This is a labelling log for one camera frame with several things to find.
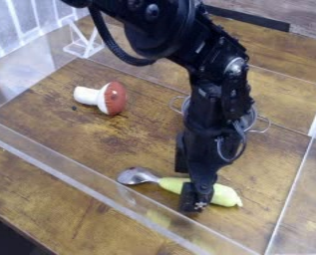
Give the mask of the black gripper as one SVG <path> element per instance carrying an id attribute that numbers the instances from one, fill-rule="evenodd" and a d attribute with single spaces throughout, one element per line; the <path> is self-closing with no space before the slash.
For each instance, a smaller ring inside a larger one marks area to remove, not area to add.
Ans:
<path id="1" fill-rule="evenodd" d="M 218 172 L 243 155 L 247 133 L 235 121 L 223 127 L 203 127 L 185 121 L 176 136 L 175 171 L 188 173 L 191 182 L 181 187 L 179 211 L 202 212 L 210 205 L 215 190 L 198 190 L 195 183 L 216 183 Z"/>

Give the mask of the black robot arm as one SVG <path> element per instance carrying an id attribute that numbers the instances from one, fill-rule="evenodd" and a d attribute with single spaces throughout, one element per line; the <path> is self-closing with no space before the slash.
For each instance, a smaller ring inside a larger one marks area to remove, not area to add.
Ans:
<path id="1" fill-rule="evenodd" d="M 199 212 L 216 194 L 219 170 L 247 147 L 255 115 L 247 50 L 214 24 L 202 0 L 61 1 L 91 11 L 100 35 L 124 62 L 147 66 L 167 58 L 190 73 L 175 170 L 191 177 L 181 186 L 179 210 Z"/>

